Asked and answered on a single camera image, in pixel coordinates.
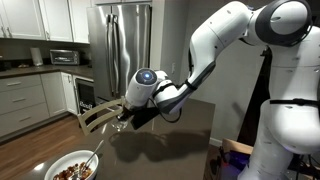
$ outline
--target stainless steel refrigerator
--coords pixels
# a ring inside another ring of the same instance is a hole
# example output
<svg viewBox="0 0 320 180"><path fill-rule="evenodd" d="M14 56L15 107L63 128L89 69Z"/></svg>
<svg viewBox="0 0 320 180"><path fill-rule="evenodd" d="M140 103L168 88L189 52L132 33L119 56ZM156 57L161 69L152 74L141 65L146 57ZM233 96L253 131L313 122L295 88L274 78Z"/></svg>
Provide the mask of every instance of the stainless steel refrigerator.
<svg viewBox="0 0 320 180"><path fill-rule="evenodd" d="M97 104L125 95L133 74L149 67L151 7L147 4L87 9Z"/></svg>

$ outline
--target white bowl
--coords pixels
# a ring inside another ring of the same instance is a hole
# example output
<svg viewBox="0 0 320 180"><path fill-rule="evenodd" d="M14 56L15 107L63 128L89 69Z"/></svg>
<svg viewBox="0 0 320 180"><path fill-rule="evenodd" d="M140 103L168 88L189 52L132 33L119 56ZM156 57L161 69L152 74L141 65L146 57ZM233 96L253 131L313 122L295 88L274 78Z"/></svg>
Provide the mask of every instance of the white bowl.
<svg viewBox="0 0 320 180"><path fill-rule="evenodd" d="M77 163L80 165L82 162L86 162L92 154L92 151L81 150L69 153L61 157L48 169L44 180L53 180L53 177L55 175L59 174L63 170L66 170L69 166L74 166ZM89 166L92 170L92 174L86 180L93 180L93 178L97 174L98 164L98 156L94 155Z"/></svg>

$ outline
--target countertop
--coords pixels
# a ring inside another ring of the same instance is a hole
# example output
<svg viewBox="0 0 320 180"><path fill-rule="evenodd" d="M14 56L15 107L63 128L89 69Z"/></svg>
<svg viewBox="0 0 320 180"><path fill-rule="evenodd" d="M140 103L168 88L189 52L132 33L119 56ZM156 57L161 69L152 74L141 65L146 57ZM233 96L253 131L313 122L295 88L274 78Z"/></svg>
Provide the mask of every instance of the countertop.
<svg viewBox="0 0 320 180"><path fill-rule="evenodd" d="M60 157L76 150L93 151L102 139L105 145L98 152L96 180L203 179L213 114L213 104L189 99L175 124L157 116L138 130L129 124L117 132L108 123L73 149L44 162L42 169L32 170L21 179L43 180Z"/></svg>
<svg viewBox="0 0 320 180"><path fill-rule="evenodd" d="M44 74L51 72L66 72L73 75L79 75L82 77L93 79L92 68L88 68L87 65L82 66L58 66L58 65L43 65L39 67L27 67L27 68L12 68L7 71L0 72L0 79L27 76L34 74Z"/></svg>

